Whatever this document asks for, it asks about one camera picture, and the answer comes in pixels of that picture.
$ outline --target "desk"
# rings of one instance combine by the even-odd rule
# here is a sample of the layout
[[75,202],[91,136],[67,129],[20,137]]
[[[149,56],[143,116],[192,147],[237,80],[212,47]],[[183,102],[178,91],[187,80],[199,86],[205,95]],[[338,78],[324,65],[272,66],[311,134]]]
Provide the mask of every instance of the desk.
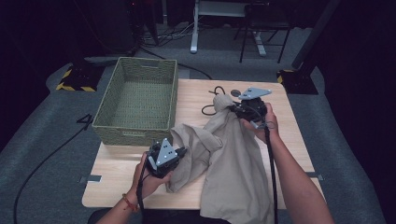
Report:
[[[283,86],[278,83],[180,79],[177,91],[176,125],[187,123],[196,127],[204,127],[210,117],[203,115],[201,109],[205,105],[212,104],[214,94],[208,91],[213,91],[216,86],[222,86],[226,93],[230,93],[234,89],[244,91],[248,87],[272,90],[273,93],[264,96],[263,100],[273,105],[278,118],[280,135],[303,169],[306,172],[315,172],[286,92]],[[271,194],[272,179],[267,147],[260,140],[258,140],[258,143],[262,151]],[[134,168],[140,162],[141,154],[148,149],[148,147],[106,146],[101,144],[92,167],[92,175],[101,175],[102,180],[99,183],[90,182],[87,184],[82,203],[87,207],[112,207],[116,204],[121,194],[131,187]],[[145,199],[145,207],[199,209],[204,181],[205,174],[202,174],[177,193],[167,193],[165,186],[162,185]],[[318,180],[313,178],[313,181],[321,191]],[[285,209],[279,181],[277,181],[277,189],[278,208]]]
[[[194,28],[191,39],[191,53],[198,51],[198,17],[204,16],[227,16],[227,17],[245,17],[244,7],[247,3],[241,2],[216,2],[216,1],[200,1],[195,0],[194,8]],[[265,48],[260,38],[260,32],[253,32],[254,40],[256,41],[257,49],[260,56],[265,56]]]

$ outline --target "black cable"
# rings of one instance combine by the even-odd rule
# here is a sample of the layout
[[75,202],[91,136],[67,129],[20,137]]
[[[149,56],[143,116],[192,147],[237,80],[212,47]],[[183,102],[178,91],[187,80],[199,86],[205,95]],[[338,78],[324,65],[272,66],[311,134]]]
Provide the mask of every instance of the black cable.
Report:
[[267,142],[267,148],[268,148],[268,156],[270,159],[271,177],[273,180],[272,182],[273,182],[273,192],[274,192],[274,222],[275,222],[275,224],[277,224],[278,223],[278,219],[277,219],[277,190],[276,190],[274,154],[273,154],[273,150],[271,147],[270,130],[268,129],[268,126],[265,126],[264,131],[265,131],[265,141]]
[[[210,92],[210,93],[213,93],[213,94],[215,94],[215,95],[218,95],[218,94],[219,94],[219,93],[217,92],[218,89],[221,89],[222,92],[223,92],[223,94],[225,94],[225,90],[224,90],[224,88],[222,88],[221,86],[217,86],[217,87],[215,87],[215,90],[214,90],[214,91],[209,91],[209,92]],[[213,116],[213,115],[215,115],[216,112],[213,113],[213,114],[208,114],[208,113],[206,113],[206,112],[204,111],[206,108],[211,107],[211,106],[215,106],[215,105],[206,105],[206,106],[202,107],[201,112],[202,112],[204,115],[207,115],[207,116]]]
[[166,32],[168,32],[169,29],[166,29],[161,35],[159,35],[159,44],[158,45],[154,44],[154,43],[146,43],[146,40],[147,40],[146,38],[144,38],[142,45],[147,48],[163,47],[171,41],[182,39],[182,38],[186,37],[187,35],[192,35],[192,34],[185,34],[185,35],[182,34],[185,31],[188,32],[190,29],[191,29],[191,26],[187,26],[185,28],[180,28],[178,30],[176,30],[176,28],[173,28],[173,31],[168,34]]
[[147,161],[149,160],[149,156],[150,155],[147,153],[147,157],[145,159],[145,162],[143,163],[142,172],[140,173],[139,182],[137,183],[137,189],[136,189],[137,202],[139,203],[140,211],[143,214],[143,216],[142,216],[143,219],[145,218],[145,216],[144,216],[145,205],[143,204],[143,181],[146,179],[146,177],[149,176],[149,175],[146,175],[145,177],[143,177],[143,175],[146,170],[146,164],[147,164]]
[[262,123],[265,122],[265,120],[262,117],[262,114],[260,114],[260,112],[257,111],[255,108],[251,107],[250,105],[242,105],[241,104],[240,106],[252,110],[253,113],[255,113],[258,116],[258,118],[257,118],[258,120],[257,119],[253,119],[252,120],[253,122],[258,122],[258,121],[261,121]]
[[67,143],[69,143],[70,141],[72,141],[77,135],[79,135],[82,131],[87,130],[88,126],[93,122],[92,117],[90,117],[90,120],[86,121],[84,127],[82,127],[78,132],[76,132],[73,136],[71,136],[69,139],[67,139],[63,144],[61,144],[58,148],[56,148],[52,153],[50,153],[48,155],[48,157],[46,159],[44,159],[42,162],[40,162],[37,167],[33,170],[32,173],[29,174],[29,176],[25,179],[25,181],[23,182],[20,190],[18,191],[17,197],[15,198],[15,202],[14,202],[14,209],[13,209],[13,217],[14,217],[14,224],[18,224],[18,216],[17,216],[17,212],[18,212],[18,200],[21,197],[21,193],[24,189],[24,187],[26,186],[27,182],[29,182],[29,180],[32,178],[32,176],[35,174],[35,172],[44,164],[44,162],[46,162],[51,156],[53,156],[56,152],[58,152],[59,150],[61,150],[64,146],[67,145]]
[[[162,57],[162,56],[160,56],[160,55],[158,55],[158,54],[156,54],[156,53],[153,53],[153,52],[151,52],[151,51],[149,51],[149,50],[146,50],[146,49],[144,49],[144,48],[142,48],[142,47],[140,47],[140,49],[142,49],[143,51],[145,51],[147,54],[150,54],[150,55],[156,56],[156,57],[158,57],[158,58],[160,58],[160,59],[166,60],[166,58],[164,58],[164,57]],[[207,73],[205,73],[205,72],[203,72],[203,71],[201,71],[201,70],[198,70],[198,69],[196,69],[196,68],[193,68],[193,67],[188,66],[188,65],[183,64],[183,63],[177,63],[177,64],[180,65],[180,66],[182,66],[182,67],[189,68],[189,69],[191,69],[191,70],[200,72],[200,73],[204,74],[207,78],[209,78],[209,79],[211,79],[211,80],[213,79],[209,74],[207,74]]]

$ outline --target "green wicker basket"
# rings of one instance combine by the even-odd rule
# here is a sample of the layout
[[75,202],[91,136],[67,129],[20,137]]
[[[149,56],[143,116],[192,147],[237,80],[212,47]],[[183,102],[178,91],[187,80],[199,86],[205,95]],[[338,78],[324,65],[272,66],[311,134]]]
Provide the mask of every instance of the green wicker basket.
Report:
[[172,142],[177,61],[120,57],[92,127],[105,145],[149,147]]

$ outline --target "wooden table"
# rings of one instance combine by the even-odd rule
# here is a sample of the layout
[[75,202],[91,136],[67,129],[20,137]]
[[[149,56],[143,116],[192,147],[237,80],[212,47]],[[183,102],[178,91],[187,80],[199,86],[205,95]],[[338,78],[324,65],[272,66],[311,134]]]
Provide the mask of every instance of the wooden table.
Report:
[[[272,94],[263,96],[262,99],[264,102],[272,104],[278,119],[279,132],[282,139],[303,169],[306,172],[315,172],[291,110],[289,99],[283,86],[278,83],[180,79],[177,91],[176,125],[186,123],[196,127],[204,127],[210,117],[203,115],[201,109],[203,106],[213,103],[214,94],[208,91],[213,91],[216,86],[223,87],[228,94],[230,94],[231,90],[243,92],[248,87],[272,90]],[[267,146],[260,140],[258,140],[258,143],[262,151],[262,160],[268,177],[269,190],[272,193]],[[149,150],[148,147],[109,146],[102,143],[99,146],[91,172],[91,175],[101,175],[102,180],[87,184],[82,203],[87,207],[112,207],[116,204],[121,194],[131,187],[134,168],[139,163],[142,153],[147,150]],[[318,180],[316,178],[312,178],[312,180],[321,191]],[[162,185],[145,199],[145,207],[199,209],[204,181],[205,174],[202,174],[177,193],[167,193],[165,185]],[[279,181],[276,183],[278,208],[285,209],[286,206]]]

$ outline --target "wrinkled garment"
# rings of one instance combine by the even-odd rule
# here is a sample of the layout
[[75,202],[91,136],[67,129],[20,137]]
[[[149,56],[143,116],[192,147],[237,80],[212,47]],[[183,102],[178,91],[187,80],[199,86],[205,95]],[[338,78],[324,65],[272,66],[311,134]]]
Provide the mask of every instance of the wrinkled garment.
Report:
[[234,112],[229,95],[216,95],[216,115],[202,128],[180,124],[171,130],[174,143],[187,153],[167,185],[176,192],[206,172],[201,216],[235,224],[274,223],[274,209],[262,154],[254,133]]

